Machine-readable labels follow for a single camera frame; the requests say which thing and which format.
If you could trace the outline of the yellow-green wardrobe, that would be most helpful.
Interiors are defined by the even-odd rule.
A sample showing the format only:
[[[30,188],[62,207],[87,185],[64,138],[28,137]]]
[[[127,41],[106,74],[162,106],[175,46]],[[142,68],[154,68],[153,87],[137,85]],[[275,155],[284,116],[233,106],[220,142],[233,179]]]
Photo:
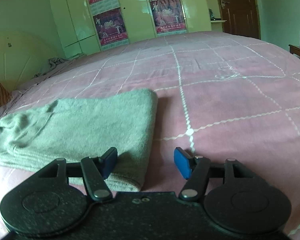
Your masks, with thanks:
[[[158,37],[153,21],[151,0],[50,0],[58,35],[66,57],[79,53],[87,55],[118,46]],[[211,21],[206,0],[180,0],[187,32],[210,31]],[[128,34],[128,41],[101,47],[94,16],[120,8]]]

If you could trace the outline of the crumpled grey cloth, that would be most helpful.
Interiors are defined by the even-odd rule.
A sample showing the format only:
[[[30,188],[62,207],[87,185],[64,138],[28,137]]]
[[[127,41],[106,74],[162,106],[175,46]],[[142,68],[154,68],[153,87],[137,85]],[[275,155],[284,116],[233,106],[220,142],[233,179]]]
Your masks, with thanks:
[[[63,64],[65,62],[68,62],[68,61],[71,61],[71,60],[74,60],[74,59],[78,59],[78,58],[83,57],[83,56],[86,56],[86,54],[85,53],[79,53],[79,54],[71,56],[70,58],[67,58],[67,59],[61,58],[61,57],[50,58],[50,59],[48,59],[49,67],[46,70],[40,71],[39,73],[35,74],[33,77],[43,76],[43,75],[47,74],[48,72],[54,70],[59,64]]]

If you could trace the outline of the lower right pink poster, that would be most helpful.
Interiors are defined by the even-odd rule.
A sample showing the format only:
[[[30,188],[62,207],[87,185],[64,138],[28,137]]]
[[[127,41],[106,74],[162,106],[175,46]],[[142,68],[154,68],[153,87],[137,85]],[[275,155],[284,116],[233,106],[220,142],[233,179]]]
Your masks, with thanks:
[[[151,0],[149,4],[158,36],[187,32],[183,6],[180,0]]]

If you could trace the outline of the grey-green knit pants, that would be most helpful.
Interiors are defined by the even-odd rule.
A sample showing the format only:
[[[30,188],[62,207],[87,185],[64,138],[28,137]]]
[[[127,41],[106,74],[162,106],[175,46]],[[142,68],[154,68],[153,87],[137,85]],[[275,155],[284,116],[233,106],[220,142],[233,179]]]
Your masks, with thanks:
[[[58,99],[0,119],[0,165],[36,172],[57,158],[78,163],[115,147],[106,179],[113,191],[141,190],[151,152],[158,97],[150,89],[108,98]]]

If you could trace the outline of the corner wall shelves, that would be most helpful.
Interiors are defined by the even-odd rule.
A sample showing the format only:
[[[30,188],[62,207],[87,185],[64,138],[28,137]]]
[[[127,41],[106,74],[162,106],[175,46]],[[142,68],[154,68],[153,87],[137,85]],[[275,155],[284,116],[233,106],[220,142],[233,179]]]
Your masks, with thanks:
[[[222,16],[221,0],[206,0],[210,14],[212,31],[223,32],[226,20]]]

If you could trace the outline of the dark brown wooden door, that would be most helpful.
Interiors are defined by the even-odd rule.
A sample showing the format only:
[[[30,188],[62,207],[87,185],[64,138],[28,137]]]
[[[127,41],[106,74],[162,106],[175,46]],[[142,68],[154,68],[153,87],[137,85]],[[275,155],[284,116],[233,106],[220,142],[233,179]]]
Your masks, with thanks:
[[[232,35],[259,39],[260,19],[256,0],[220,0],[223,30]]]

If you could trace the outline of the pink checked bedspread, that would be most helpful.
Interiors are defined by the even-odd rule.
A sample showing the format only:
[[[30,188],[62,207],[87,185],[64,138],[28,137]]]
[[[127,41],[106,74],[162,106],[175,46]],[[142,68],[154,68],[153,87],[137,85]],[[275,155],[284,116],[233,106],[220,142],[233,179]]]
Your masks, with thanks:
[[[178,192],[176,147],[213,162],[235,158],[287,195],[285,233],[300,239],[300,60],[271,43],[205,31],[120,46],[21,85],[0,119],[57,99],[142,88],[159,99],[145,182],[110,176],[109,188]]]

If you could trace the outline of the cream bed headboard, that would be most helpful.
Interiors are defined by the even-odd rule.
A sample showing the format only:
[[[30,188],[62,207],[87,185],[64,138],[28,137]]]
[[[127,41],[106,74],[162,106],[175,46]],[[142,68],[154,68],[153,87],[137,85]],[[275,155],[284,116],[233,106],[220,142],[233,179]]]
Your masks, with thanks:
[[[0,83],[9,91],[47,72],[49,59],[64,57],[62,48],[24,31],[0,31]]]

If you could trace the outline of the lower left pink poster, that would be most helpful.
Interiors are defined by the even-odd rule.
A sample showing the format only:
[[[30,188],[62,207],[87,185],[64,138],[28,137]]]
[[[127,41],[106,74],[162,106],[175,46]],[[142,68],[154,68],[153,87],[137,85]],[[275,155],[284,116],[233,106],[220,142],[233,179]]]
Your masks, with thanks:
[[[128,34],[120,8],[95,15],[94,22],[101,47],[106,47],[115,42],[128,41]]]

